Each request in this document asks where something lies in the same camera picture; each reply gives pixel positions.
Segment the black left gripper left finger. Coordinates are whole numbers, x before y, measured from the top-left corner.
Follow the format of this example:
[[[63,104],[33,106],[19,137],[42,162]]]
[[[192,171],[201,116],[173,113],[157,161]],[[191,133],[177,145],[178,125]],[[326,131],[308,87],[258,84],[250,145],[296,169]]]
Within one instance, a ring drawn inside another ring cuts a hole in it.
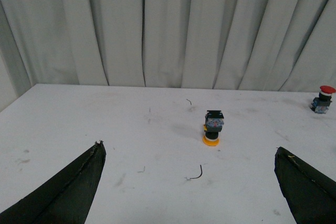
[[[106,150],[96,142],[29,195],[1,213],[1,223],[85,223]]]

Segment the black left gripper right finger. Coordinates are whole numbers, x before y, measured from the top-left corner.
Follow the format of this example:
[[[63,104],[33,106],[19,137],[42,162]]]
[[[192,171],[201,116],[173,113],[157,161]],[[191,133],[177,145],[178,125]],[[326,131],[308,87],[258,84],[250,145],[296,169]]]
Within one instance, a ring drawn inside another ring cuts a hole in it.
[[[335,181],[283,147],[275,174],[296,223],[335,223]]]

